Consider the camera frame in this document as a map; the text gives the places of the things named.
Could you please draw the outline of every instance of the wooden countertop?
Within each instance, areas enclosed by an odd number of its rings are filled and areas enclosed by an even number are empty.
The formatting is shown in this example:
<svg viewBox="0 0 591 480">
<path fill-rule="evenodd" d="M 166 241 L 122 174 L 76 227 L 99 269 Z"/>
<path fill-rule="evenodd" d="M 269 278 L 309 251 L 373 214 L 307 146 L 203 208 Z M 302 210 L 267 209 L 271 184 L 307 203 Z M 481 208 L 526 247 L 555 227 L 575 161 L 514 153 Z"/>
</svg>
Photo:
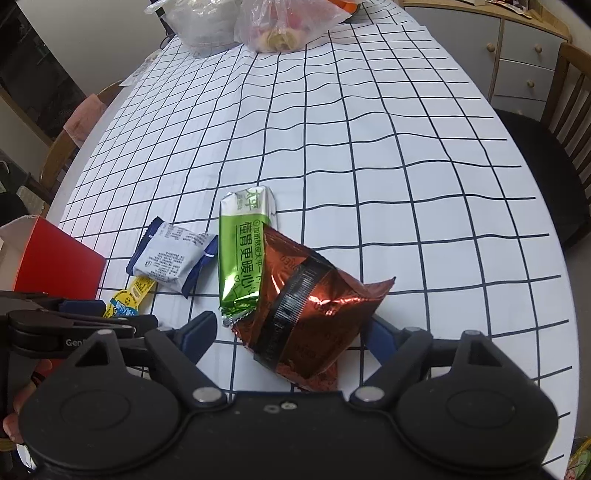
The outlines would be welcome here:
<svg viewBox="0 0 591 480">
<path fill-rule="evenodd" d="M 504 18 L 505 20 L 538 28 L 539 30 L 562 37 L 565 40 L 571 40 L 569 28 L 541 5 L 536 5 L 538 8 L 528 11 L 528 14 L 533 17 L 531 20 L 512 12 L 508 8 L 500 7 L 499 5 L 486 3 L 482 7 L 475 7 L 474 5 L 460 0 L 404 0 L 404 7 L 446 8 L 450 10 L 461 10 L 490 15 L 492 17 Z"/>
</svg>

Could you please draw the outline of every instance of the human hand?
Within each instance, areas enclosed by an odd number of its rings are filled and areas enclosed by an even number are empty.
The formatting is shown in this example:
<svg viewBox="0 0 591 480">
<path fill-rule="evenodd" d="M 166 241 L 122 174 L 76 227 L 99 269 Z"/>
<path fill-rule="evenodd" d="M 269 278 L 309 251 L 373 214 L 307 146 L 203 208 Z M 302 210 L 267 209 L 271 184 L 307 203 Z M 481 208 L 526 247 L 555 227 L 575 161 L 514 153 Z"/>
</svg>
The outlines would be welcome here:
<svg viewBox="0 0 591 480">
<path fill-rule="evenodd" d="M 51 370 L 52 364 L 51 360 L 41 360 L 37 366 L 35 367 L 35 372 L 40 374 L 46 373 Z M 37 389 L 33 382 L 29 382 L 26 387 L 19 390 L 13 398 L 12 401 L 12 408 L 14 408 L 14 412 L 8 415 L 2 421 L 2 428 L 6 432 L 6 435 L 10 437 L 10 439 L 14 443 L 22 443 L 22 436 L 20 429 L 18 428 L 18 415 L 21 412 L 22 406 L 26 402 L 26 400 L 33 395 L 34 391 Z"/>
</svg>

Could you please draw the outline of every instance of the black stripe on wrapper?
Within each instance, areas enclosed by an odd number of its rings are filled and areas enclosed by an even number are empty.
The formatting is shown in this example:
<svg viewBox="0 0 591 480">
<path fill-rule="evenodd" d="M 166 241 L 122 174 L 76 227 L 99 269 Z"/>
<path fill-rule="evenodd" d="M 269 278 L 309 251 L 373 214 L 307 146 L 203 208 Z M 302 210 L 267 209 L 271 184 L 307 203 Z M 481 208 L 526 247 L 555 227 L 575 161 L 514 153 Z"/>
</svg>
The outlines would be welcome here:
<svg viewBox="0 0 591 480">
<path fill-rule="evenodd" d="M 261 333 L 253 347 L 257 362 L 275 371 L 308 296 L 332 269 L 334 267 L 331 263 L 317 254 L 306 258 L 297 266 L 271 305 L 262 324 Z"/>
</svg>

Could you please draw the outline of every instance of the white and blue snack package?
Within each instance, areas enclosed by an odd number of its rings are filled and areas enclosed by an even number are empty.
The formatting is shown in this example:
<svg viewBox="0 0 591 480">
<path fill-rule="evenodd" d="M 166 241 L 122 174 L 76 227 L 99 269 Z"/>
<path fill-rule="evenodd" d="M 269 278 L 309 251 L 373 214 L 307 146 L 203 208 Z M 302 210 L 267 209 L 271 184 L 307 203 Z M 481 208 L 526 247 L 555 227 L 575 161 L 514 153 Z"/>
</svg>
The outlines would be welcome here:
<svg viewBox="0 0 591 480">
<path fill-rule="evenodd" d="M 125 271 L 129 275 L 152 278 L 188 298 L 199 272 L 216 254 L 216 234 L 193 233 L 156 217 Z"/>
</svg>

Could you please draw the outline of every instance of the pink cloth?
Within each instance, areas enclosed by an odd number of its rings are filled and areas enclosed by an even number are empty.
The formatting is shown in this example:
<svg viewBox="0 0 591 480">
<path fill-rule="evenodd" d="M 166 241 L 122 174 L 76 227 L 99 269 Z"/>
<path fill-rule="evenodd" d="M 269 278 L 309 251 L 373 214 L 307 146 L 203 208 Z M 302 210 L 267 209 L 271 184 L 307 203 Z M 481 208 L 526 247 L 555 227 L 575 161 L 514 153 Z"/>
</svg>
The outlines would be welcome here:
<svg viewBox="0 0 591 480">
<path fill-rule="evenodd" d="M 64 130 L 78 147 L 81 147 L 88 138 L 105 110 L 107 110 L 106 105 L 94 93 L 74 110 L 72 116 L 64 124 Z"/>
</svg>

